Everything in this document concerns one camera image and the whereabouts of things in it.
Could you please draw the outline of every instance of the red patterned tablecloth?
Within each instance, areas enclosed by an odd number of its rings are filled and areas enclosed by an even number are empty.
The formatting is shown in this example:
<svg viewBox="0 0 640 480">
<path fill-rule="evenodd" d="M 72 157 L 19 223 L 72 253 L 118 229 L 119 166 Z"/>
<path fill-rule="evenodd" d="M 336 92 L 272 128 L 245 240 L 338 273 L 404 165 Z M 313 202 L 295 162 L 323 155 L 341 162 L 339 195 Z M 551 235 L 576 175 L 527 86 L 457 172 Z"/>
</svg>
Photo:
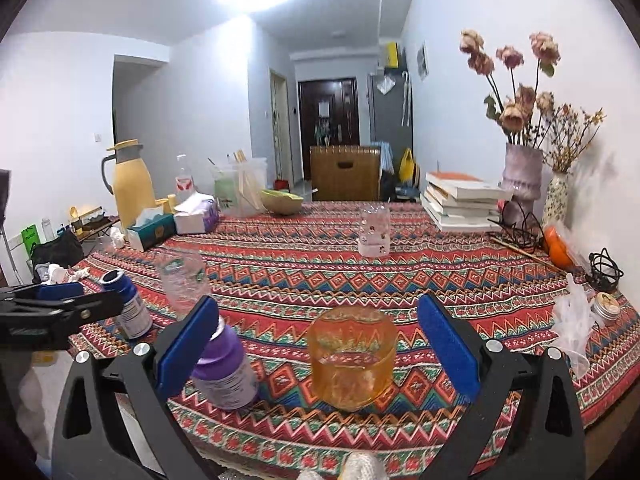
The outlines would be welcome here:
<svg viewBox="0 0 640 480">
<path fill-rule="evenodd" d="M 375 450 L 390 476 L 414 476 L 433 459 L 465 409 L 417 324 L 415 305 L 434 290 L 450 313 L 483 338 L 510 349 L 542 351 L 551 330 L 554 297 L 564 276 L 492 242 L 484 235 L 441 234 L 419 205 L 392 204 L 388 258 L 361 257 L 356 247 L 358 204 L 309 203 L 291 218 L 225 218 L 212 234 L 176 236 L 146 253 L 94 253 L 78 267 L 98 290 L 98 277 L 120 267 L 133 279 L 154 319 L 153 340 L 174 315 L 154 270 L 167 250 L 199 250 L 211 293 L 242 338 L 260 379 L 258 401 L 238 412 L 213 408 L 188 382 L 169 400 L 181 427 L 209 457 L 251 463 L 272 475 L 302 468 L 336 476 L 353 449 Z M 590 371 L 574 383 L 584 425 L 593 424 L 640 374 L 640 321 L 617 295 L 622 315 L 594 332 Z M 383 310 L 399 328 L 394 381 L 372 405 L 339 412 L 318 400 L 311 384 L 305 333 L 323 309 L 364 304 Z M 129 351 L 112 320 L 72 337 L 73 352 L 97 357 Z M 498 455 L 519 396 L 507 399 L 481 463 Z"/>
</svg>

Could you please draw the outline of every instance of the yellow pitcher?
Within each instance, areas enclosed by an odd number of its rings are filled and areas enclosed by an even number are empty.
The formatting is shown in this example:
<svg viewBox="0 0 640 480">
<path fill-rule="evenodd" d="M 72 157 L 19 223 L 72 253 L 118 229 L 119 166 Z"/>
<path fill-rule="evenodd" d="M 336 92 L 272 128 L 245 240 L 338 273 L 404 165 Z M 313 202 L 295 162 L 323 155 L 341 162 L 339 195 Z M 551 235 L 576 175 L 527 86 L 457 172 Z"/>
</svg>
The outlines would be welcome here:
<svg viewBox="0 0 640 480">
<path fill-rule="evenodd" d="M 124 229 L 135 224 L 143 209 L 156 207 L 154 186 L 146 164 L 140 157 L 141 149 L 142 144 L 137 139 L 119 142 L 107 149 L 108 152 L 115 150 L 115 154 L 106 156 L 100 167 L 104 185 L 116 199 L 118 215 Z M 111 187 L 104 176 L 104 163 L 113 159 L 116 161 L 116 168 Z"/>
</svg>

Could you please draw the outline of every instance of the orange transparent cup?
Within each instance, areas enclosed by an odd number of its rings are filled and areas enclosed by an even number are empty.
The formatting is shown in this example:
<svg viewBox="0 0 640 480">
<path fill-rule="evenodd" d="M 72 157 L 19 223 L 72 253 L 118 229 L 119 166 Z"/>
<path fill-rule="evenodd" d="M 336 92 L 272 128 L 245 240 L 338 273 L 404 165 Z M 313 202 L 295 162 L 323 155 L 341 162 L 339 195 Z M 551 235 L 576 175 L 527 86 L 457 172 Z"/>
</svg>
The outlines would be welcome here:
<svg viewBox="0 0 640 480">
<path fill-rule="evenodd" d="M 313 391 L 324 402 L 353 412 L 391 384 L 398 329 L 374 308 L 340 306 L 309 327 Z"/>
</svg>

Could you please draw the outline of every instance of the purple vase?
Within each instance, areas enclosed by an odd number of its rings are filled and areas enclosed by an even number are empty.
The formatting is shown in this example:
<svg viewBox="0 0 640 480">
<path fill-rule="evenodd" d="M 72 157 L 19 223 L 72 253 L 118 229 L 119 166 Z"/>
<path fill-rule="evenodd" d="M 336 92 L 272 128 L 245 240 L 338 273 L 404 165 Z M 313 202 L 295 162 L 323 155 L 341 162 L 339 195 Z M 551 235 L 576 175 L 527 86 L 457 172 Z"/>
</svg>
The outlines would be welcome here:
<svg viewBox="0 0 640 480">
<path fill-rule="evenodd" d="M 240 338 L 222 316 L 191 378 L 207 400 L 221 410 L 237 410 L 255 399 L 258 379 Z"/>
<path fill-rule="evenodd" d="M 533 211 L 533 203 L 540 198 L 542 158 L 542 150 L 507 143 L 500 187 L 513 190 L 512 202 L 515 202 L 504 211 L 507 224 L 520 227 L 524 217 Z"/>
</svg>

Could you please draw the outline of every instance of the metal screw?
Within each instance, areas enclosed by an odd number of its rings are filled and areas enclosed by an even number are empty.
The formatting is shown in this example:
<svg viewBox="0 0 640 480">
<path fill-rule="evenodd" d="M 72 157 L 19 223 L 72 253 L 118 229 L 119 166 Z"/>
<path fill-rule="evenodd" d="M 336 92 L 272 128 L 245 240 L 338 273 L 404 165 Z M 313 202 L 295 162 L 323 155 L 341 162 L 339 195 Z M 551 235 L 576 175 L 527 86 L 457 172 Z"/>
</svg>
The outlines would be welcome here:
<svg viewBox="0 0 640 480">
<path fill-rule="evenodd" d="M 486 349 L 489 352 L 493 352 L 494 354 L 497 354 L 498 352 L 502 352 L 502 348 L 504 348 L 502 346 L 502 343 L 497 339 L 489 339 L 489 341 L 484 343 L 484 346 L 486 346 Z"/>
<path fill-rule="evenodd" d="M 89 352 L 82 350 L 81 352 L 78 352 L 78 355 L 76 356 L 76 363 L 85 363 L 89 360 L 89 357 Z"/>
<path fill-rule="evenodd" d="M 151 350 L 149 343 L 138 343 L 133 347 L 133 353 L 135 355 L 146 355 Z"/>
<path fill-rule="evenodd" d="M 556 361 L 558 361 L 558 359 L 562 359 L 562 352 L 559 351 L 555 346 L 550 346 L 549 348 L 547 348 L 546 354 Z"/>
</svg>

